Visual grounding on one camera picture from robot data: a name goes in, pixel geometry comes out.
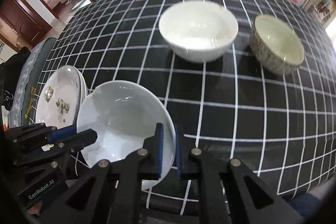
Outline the wooden door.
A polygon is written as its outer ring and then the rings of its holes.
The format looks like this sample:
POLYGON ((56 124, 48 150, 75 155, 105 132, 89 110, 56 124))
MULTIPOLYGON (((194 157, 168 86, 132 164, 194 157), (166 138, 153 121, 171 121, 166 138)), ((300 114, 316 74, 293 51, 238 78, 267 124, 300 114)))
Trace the wooden door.
POLYGON ((38 45, 52 28, 26 0, 3 0, 1 18, 33 47, 38 45))

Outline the black white grid tablecloth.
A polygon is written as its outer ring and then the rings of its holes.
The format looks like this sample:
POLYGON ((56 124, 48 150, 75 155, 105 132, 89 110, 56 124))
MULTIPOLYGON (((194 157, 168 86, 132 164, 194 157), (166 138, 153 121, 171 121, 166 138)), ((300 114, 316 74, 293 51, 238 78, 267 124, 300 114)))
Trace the black white grid tablecloth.
POLYGON ((335 51, 306 11, 284 0, 207 0, 239 24, 233 46, 208 64, 173 55, 159 33, 160 15, 186 0, 100 0, 82 8, 57 36, 34 100, 62 65, 88 88, 128 80, 152 91, 175 124, 216 157, 242 159, 276 193, 291 199, 335 174, 335 51), (305 61, 287 76, 263 69, 249 48, 259 14, 283 20, 299 36, 305 61))

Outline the green patterned bowl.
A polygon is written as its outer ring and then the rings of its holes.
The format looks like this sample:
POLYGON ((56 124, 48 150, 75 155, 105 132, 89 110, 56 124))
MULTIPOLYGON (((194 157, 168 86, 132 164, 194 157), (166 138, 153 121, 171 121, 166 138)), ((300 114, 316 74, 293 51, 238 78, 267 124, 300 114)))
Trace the green patterned bowl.
POLYGON ((303 44, 283 20, 268 14, 256 16, 249 46, 258 62, 275 75, 289 75, 305 59, 303 44))

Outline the plain white bowl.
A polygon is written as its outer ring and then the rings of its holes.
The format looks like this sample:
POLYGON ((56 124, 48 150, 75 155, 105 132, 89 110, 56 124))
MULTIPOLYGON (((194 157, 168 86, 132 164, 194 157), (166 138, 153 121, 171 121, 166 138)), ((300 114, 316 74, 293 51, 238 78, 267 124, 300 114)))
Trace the plain white bowl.
POLYGON ((172 5, 161 15, 158 27, 170 49, 192 63, 208 63, 223 56, 239 30, 230 10, 201 0, 172 5))

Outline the cartoon print plate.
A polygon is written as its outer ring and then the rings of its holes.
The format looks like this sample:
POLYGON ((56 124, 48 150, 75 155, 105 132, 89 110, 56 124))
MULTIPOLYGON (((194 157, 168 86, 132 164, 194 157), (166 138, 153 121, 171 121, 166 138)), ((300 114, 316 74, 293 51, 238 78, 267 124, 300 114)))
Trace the cartoon print plate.
POLYGON ((42 88, 35 121, 46 126, 64 128, 74 123, 79 109, 80 78, 73 66, 56 70, 42 88))

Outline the white bowl red emblem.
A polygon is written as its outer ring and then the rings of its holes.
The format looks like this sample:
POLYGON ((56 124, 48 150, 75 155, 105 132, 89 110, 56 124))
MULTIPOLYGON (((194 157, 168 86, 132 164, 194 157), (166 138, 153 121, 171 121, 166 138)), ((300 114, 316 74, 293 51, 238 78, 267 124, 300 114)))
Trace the white bowl red emblem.
POLYGON ((163 125, 162 174, 165 178, 175 159, 176 133, 163 103, 147 88, 130 81, 108 81, 95 88, 80 106, 77 131, 93 129, 97 140, 81 154, 93 167, 98 161, 125 159, 163 125))

